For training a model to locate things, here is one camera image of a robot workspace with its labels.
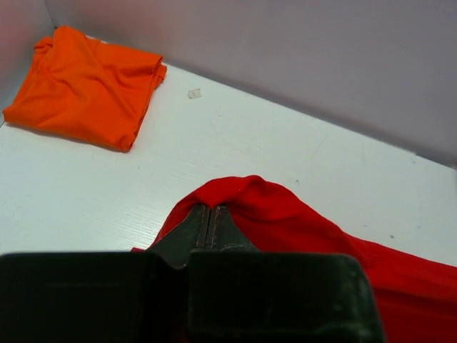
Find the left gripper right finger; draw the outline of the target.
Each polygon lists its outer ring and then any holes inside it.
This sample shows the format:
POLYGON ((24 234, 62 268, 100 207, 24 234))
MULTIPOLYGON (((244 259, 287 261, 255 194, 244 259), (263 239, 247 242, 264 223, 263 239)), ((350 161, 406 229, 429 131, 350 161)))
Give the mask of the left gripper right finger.
POLYGON ((235 225, 227 206, 217 206, 211 210, 205 238, 205 250, 258 252, 258 248, 235 225))

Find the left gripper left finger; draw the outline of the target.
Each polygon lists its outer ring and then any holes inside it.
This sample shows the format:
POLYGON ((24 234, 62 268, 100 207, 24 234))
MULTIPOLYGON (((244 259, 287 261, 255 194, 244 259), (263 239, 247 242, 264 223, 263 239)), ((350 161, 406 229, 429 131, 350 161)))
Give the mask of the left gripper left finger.
POLYGON ((161 257, 174 269, 188 264, 195 249, 203 249, 210 218, 210 208, 202 204, 192 207, 186 218, 153 243, 146 251, 161 257))

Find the red t-shirt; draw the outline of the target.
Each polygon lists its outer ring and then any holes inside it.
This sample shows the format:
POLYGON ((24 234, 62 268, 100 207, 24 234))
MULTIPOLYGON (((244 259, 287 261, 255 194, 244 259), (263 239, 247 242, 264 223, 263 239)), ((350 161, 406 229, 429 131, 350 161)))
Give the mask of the red t-shirt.
POLYGON ((137 342, 454 342, 456 268, 355 238, 258 176, 207 182, 179 201, 227 206, 258 252, 195 249, 181 269, 144 252, 137 342))

